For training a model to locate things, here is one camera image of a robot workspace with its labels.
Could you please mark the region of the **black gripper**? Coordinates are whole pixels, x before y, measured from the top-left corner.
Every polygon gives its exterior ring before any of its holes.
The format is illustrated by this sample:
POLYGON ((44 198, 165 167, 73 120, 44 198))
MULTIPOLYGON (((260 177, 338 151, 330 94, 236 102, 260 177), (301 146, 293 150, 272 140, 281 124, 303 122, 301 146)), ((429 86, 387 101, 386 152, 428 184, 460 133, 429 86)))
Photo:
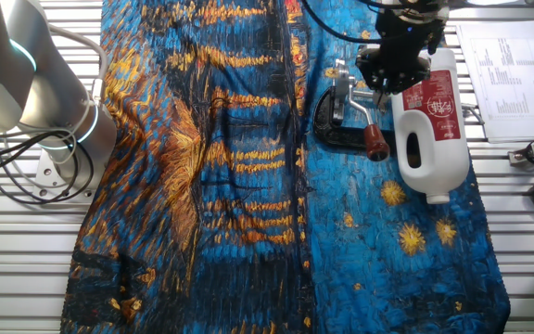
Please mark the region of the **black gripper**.
POLYGON ((384 10, 375 28, 382 38, 380 45, 361 45, 355 61, 371 90, 398 94, 429 78, 431 59, 419 55, 422 50, 429 56, 437 52, 443 19, 408 21, 393 10, 384 10))

